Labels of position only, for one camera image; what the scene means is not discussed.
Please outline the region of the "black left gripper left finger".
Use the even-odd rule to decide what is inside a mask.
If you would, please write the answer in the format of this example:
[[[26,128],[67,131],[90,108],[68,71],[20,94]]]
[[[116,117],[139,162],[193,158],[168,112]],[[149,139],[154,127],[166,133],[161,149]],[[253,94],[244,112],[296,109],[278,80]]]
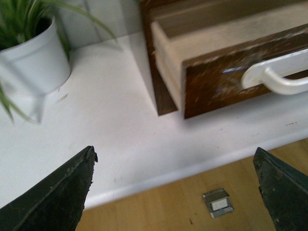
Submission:
[[[87,146],[0,210],[2,231],[74,231],[98,161]]]

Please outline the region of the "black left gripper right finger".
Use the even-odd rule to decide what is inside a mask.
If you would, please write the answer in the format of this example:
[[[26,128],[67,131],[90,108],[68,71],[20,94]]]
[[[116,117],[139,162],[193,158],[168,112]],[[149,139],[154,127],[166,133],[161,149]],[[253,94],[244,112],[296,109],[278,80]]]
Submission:
[[[308,176],[258,147],[253,164],[263,203],[277,231],[308,229]]]

